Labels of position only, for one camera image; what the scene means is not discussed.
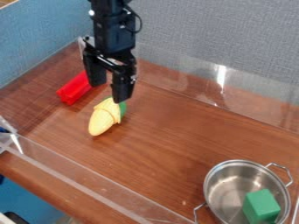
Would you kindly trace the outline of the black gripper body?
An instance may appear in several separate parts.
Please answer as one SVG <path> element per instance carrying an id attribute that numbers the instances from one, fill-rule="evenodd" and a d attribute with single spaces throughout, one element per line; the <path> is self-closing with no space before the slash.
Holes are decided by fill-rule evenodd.
<path id="1" fill-rule="evenodd" d="M 93 56 L 99 59 L 101 66 L 109 71 L 111 73 L 116 70 L 123 69 L 135 69 L 136 71 L 136 58 L 129 50 L 124 50 L 116 53 L 103 53 L 95 47 L 95 38 L 88 36 L 87 47 L 83 54 L 84 56 Z"/>

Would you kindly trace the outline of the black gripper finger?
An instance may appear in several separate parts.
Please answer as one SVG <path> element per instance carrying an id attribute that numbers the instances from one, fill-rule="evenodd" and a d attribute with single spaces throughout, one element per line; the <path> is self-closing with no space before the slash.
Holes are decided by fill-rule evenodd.
<path id="1" fill-rule="evenodd" d="M 83 57 L 88 83 L 92 87 L 107 83 L 107 69 L 101 66 L 99 59 L 93 56 Z"/>
<path id="2" fill-rule="evenodd" d="M 120 103 L 131 98 L 136 84 L 136 70 L 123 69 L 112 72 L 112 97 Z"/>

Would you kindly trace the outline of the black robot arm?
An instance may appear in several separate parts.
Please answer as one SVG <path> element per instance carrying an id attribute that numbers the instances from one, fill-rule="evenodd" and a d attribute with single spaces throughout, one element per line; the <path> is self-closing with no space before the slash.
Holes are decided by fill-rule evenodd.
<path id="1" fill-rule="evenodd" d="M 107 83 L 107 71 L 112 73 L 113 102 L 131 98 L 136 84 L 136 18 L 129 8 L 132 0 L 88 0 L 88 12 L 93 22 L 93 36 L 83 42 L 83 63 L 92 87 Z"/>

